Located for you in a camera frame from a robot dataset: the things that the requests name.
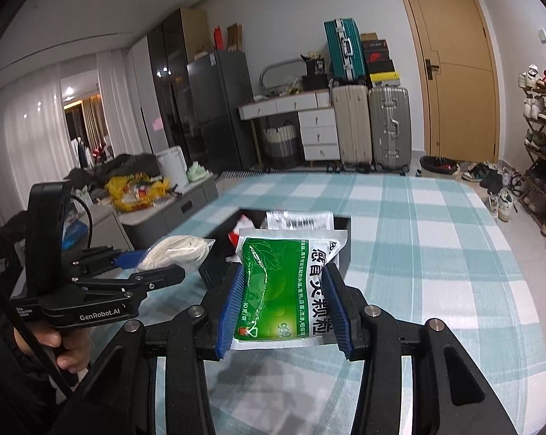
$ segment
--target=human hand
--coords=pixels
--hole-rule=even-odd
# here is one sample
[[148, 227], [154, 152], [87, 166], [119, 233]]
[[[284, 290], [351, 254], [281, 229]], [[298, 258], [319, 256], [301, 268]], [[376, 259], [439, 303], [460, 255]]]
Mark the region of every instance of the human hand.
[[[87, 368], [91, 351], [89, 329], [72, 330], [62, 335], [46, 321], [30, 322], [27, 326], [40, 344], [51, 348], [63, 345], [65, 351], [56, 360], [61, 369], [66, 369], [70, 373], [78, 373]], [[28, 357], [34, 357], [33, 351], [15, 328], [13, 335], [19, 349]]]

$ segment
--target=dark gray refrigerator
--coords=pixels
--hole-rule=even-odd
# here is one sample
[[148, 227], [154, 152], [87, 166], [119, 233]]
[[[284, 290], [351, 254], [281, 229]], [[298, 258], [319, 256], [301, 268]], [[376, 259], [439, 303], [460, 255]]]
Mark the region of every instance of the dark gray refrigerator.
[[254, 166], [251, 125], [238, 110], [253, 99], [245, 53], [211, 52], [188, 64], [188, 76], [210, 169], [221, 173]]

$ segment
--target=black tray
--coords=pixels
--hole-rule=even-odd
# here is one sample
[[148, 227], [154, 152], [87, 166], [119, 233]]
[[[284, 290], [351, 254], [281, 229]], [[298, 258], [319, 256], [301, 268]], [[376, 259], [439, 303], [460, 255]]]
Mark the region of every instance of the black tray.
[[[260, 228], [267, 212], [259, 209], [239, 209], [207, 235], [207, 239], [215, 239], [213, 248], [199, 268], [200, 276], [207, 289], [220, 286], [225, 278], [230, 266], [226, 258], [234, 255], [234, 247], [228, 233], [234, 229], [243, 214], [253, 221], [255, 227]], [[351, 218], [334, 216], [333, 224], [336, 230], [347, 230], [347, 242], [339, 252], [339, 272], [345, 277], [351, 262]]]

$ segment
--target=yellow plastic bag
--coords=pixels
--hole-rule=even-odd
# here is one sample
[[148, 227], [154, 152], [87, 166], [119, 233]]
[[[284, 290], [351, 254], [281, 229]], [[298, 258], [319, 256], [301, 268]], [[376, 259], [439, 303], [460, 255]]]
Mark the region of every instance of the yellow plastic bag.
[[152, 181], [149, 176], [137, 173], [110, 178], [106, 189], [118, 211], [131, 212], [150, 207], [156, 199], [166, 196], [170, 182], [167, 179]]

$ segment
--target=blue and white tablecloth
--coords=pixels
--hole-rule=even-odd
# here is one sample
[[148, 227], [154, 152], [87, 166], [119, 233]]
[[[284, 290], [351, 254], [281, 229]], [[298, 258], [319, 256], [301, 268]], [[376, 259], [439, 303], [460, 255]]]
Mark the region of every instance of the blue and white tablecloth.
[[[393, 175], [288, 174], [248, 178], [173, 233], [207, 235], [240, 207], [333, 211], [352, 219], [347, 284], [394, 317], [441, 318], [502, 401], [520, 434], [546, 421], [546, 353], [529, 288], [501, 230], [466, 185]], [[204, 295], [198, 274], [149, 293], [145, 324]], [[98, 329], [101, 350], [119, 324]], [[362, 363], [336, 345], [230, 351], [206, 362], [217, 434], [348, 434]], [[157, 384], [165, 433], [164, 361]], [[401, 429], [411, 433], [411, 362], [404, 357]]]

